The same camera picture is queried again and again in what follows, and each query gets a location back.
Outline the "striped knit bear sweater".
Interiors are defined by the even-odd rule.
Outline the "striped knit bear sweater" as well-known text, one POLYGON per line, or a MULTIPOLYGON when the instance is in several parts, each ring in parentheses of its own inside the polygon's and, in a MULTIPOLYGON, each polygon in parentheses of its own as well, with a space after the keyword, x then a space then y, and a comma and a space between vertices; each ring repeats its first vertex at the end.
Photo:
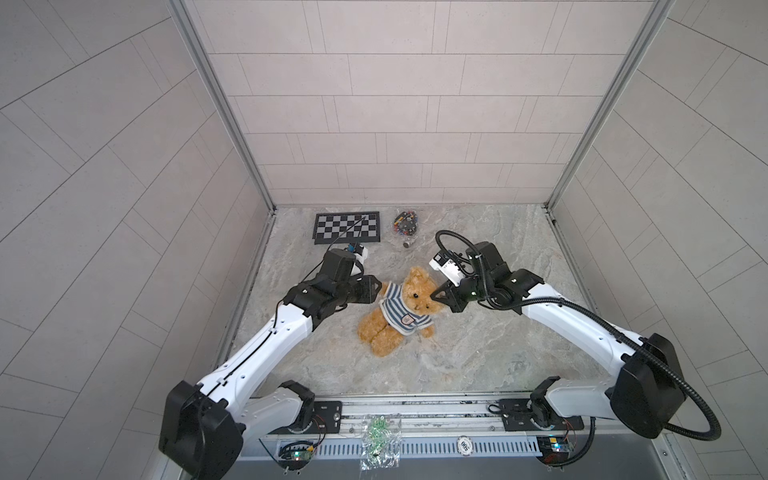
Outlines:
POLYGON ((414 313, 406 306, 401 285, 388 284, 379 301, 379 308, 387 323, 403 336, 410 336, 434 324, 430 315, 414 313))

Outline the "brown teddy bear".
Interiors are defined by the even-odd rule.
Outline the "brown teddy bear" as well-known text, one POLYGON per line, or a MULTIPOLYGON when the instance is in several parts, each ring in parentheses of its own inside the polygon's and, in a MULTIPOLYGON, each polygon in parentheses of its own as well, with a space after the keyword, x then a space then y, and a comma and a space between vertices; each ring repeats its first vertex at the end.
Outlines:
POLYGON ((431 295, 438 285, 426 269, 412 267, 401 283, 382 287, 375 308, 358 324, 359 339, 376 357, 386 357, 412 335, 430 338, 435 333, 435 316, 445 305, 431 295))

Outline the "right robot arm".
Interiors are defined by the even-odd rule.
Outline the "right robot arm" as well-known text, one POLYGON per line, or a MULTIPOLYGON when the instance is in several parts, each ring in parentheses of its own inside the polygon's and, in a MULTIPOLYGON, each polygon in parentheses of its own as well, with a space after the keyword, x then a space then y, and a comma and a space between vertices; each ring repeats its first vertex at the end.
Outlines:
POLYGON ((607 374, 594 381, 558 376, 530 394, 532 422, 556 428, 562 418, 618 420, 634 433, 653 439, 685 402, 686 395, 667 371, 681 372, 672 344, 660 335, 642 337, 612 323, 601 325, 580 305, 569 306, 557 290, 526 270, 512 271, 495 245, 481 242, 465 255, 440 250, 432 269, 446 277, 432 299, 462 312, 471 302, 510 310, 534 320, 579 347, 607 374))

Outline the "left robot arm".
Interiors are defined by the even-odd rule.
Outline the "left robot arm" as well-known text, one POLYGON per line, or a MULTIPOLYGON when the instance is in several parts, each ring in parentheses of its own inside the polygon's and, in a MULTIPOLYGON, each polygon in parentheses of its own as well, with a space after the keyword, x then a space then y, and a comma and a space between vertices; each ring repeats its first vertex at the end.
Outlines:
POLYGON ((300 383, 286 381, 269 395, 251 396, 323 320, 376 300, 382 284, 364 272, 368 253, 359 243, 327 250, 319 272, 289 289, 242 348, 198 383, 179 382, 166 397, 160 451, 195 479, 220 479, 246 441, 281 428, 309 428, 315 395, 300 383))

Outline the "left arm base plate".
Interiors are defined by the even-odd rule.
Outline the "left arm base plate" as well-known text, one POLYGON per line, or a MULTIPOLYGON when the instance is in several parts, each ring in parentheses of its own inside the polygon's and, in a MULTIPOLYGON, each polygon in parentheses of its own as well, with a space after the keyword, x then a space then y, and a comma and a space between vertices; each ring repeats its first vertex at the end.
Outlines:
POLYGON ((316 400, 313 405, 313 416, 310 423, 300 430, 298 427, 281 427, 270 432, 270 435, 317 435, 319 433, 338 434, 342 418, 343 403, 341 401, 316 400))

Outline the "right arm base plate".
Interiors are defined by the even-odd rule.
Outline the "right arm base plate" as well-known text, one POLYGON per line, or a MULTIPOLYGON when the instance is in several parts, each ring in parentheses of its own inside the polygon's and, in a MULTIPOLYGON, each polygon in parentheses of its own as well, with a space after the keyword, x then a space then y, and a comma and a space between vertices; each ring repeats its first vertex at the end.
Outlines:
POLYGON ((488 407, 501 417, 506 431, 565 431, 585 429, 579 416, 560 417, 550 407, 538 407, 528 398, 501 399, 488 407))

